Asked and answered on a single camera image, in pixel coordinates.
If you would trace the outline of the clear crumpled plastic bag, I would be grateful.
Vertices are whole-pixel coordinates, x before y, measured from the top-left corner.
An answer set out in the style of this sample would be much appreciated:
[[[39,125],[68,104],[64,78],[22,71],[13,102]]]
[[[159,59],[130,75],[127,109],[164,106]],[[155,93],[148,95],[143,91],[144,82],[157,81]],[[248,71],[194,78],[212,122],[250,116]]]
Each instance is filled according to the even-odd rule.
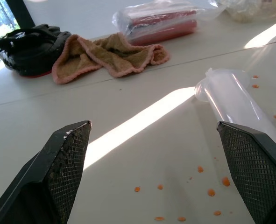
[[[208,0],[239,23],[276,18],[276,0]]]

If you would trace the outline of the clear bag with red items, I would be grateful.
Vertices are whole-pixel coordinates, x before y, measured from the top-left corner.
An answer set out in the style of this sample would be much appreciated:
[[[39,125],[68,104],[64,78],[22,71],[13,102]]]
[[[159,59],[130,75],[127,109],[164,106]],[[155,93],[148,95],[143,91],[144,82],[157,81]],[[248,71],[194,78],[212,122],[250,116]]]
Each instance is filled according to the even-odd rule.
[[[197,16],[207,12],[191,0],[152,0],[117,11],[112,24],[132,45],[149,45],[192,34]]]

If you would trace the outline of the pink-edged tan towel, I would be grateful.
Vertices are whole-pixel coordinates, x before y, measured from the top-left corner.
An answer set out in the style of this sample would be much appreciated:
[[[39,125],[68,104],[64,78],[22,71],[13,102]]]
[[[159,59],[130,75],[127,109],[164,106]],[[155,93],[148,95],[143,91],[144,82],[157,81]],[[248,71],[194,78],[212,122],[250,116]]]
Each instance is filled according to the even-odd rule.
[[[119,78],[140,73],[149,65],[160,65],[169,59],[170,55],[162,45],[134,46],[121,33],[95,41],[71,35],[51,73],[56,84],[67,84],[100,68]]]

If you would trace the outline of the black bag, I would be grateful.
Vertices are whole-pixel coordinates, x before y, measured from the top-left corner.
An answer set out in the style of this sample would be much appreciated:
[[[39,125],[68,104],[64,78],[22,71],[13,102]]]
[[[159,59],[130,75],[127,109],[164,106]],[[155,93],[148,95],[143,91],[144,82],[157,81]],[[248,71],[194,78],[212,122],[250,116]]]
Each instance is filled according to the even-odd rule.
[[[20,76],[44,76],[51,73],[70,36],[70,32],[48,24],[17,29],[0,38],[0,58]]]

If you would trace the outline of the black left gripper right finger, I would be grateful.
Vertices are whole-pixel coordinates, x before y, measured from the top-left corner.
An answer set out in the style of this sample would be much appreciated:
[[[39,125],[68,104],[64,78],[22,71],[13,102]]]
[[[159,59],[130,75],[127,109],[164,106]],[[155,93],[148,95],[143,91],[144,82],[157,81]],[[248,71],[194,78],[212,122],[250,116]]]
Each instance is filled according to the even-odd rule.
[[[233,182],[255,224],[276,224],[276,143],[253,128],[217,125]]]

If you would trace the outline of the clear plastic tube container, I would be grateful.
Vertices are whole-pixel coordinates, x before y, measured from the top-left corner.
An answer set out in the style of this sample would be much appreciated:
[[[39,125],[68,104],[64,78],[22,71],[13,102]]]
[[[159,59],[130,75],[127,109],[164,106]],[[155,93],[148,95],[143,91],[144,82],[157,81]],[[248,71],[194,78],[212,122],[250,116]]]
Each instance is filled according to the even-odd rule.
[[[209,102],[217,121],[225,121],[267,134],[276,143],[276,128],[247,92],[250,78],[242,70],[209,69],[195,87],[195,97]]]

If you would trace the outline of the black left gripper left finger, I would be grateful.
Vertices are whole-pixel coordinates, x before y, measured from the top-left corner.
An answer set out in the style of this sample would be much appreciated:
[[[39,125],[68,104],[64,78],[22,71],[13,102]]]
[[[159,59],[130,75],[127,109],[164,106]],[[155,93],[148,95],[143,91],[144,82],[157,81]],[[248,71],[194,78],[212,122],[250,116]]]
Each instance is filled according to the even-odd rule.
[[[56,130],[0,197],[0,224],[67,224],[84,170],[91,122]]]

